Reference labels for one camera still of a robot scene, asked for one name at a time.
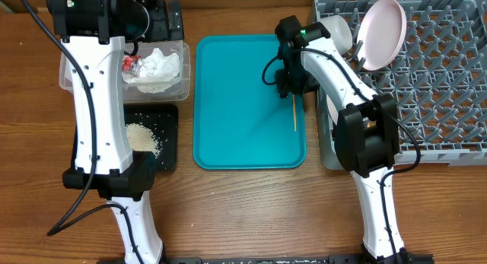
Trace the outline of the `red foil snack wrapper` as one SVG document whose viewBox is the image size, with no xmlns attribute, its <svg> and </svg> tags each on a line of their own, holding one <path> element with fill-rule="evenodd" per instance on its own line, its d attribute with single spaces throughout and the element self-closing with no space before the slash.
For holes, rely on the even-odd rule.
<svg viewBox="0 0 487 264">
<path fill-rule="evenodd" d="M 142 59 L 141 56 L 123 56 L 123 73 L 136 76 L 139 72 L 139 61 Z"/>
</svg>

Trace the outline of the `grey round bowl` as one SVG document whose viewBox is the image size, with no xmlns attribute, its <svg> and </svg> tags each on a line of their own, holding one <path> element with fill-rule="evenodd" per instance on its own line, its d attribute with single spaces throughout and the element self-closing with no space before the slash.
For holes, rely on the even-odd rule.
<svg viewBox="0 0 487 264">
<path fill-rule="evenodd" d="M 345 55 L 352 48 L 352 33 L 345 19 L 333 15 L 321 18 L 319 22 L 330 32 L 339 53 Z"/>
</svg>

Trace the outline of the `large white round plate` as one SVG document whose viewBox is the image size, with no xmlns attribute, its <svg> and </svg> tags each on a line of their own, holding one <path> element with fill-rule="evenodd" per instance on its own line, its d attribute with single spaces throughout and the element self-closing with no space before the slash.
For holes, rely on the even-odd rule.
<svg viewBox="0 0 487 264">
<path fill-rule="evenodd" d="M 406 38 L 406 13 L 396 0 L 375 2 L 364 16 L 357 43 L 362 42 L 358 60 L 363 68 L 376 71 L 388 66 L 398 55 Z"/>
</svg>

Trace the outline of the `small pink bowl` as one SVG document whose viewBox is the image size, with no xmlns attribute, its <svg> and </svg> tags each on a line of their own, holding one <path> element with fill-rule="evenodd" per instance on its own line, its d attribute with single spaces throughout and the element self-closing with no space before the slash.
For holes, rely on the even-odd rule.
<svg viewBox="0 0 487 264">
<path fill-rule="evenodd" d="M 337 111 L 335 105 L 333 104 L 333 102 L 329 96 L 326 97 L 326 103 L 327 103 L 327 107 L 328 107 L 329 117 L 331 118 L 331 120 L 333 121 L 334 124 L 337 124 L 339 114 L 338 114 L 338 111 Z"/>
</svg>

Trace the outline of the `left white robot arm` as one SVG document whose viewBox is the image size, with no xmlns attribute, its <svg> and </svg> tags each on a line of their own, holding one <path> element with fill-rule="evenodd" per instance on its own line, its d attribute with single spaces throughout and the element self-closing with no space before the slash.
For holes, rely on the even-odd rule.
<svg viewBox="0 0 487 264">
<path fill-rule="evenodd" d="M 180 3 L 164 0 L 46 0 L 72 74 L 76 139 L 66 188 L 96 190 L 115 215 L 126 263 L 161 263 L 164 244 L 150 206 L 155 156 L 133 151 L 123 107 L 127 43 L 181 40 Z"/>
</svg>

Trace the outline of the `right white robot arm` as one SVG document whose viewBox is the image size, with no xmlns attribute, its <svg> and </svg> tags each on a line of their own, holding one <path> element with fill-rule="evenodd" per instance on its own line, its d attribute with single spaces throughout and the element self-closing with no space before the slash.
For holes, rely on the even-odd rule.
<svg viewBox="0 0 487 264">
<path fill-rule="evenodd" d="M 353 177 L 364 222 L 364 260 L 406 263 L 408 256 L 396 223 L 392 191 L 399 150 L 397 104 L 362 82 L 343 56 L 352 48 L 352 33 L 340 16 L 307 26 L 292 15 L 275 28 L 275 73 L 279 94 L 321 89 L 337 112 L 333 146 L 339 163 Z"/>
</svg>

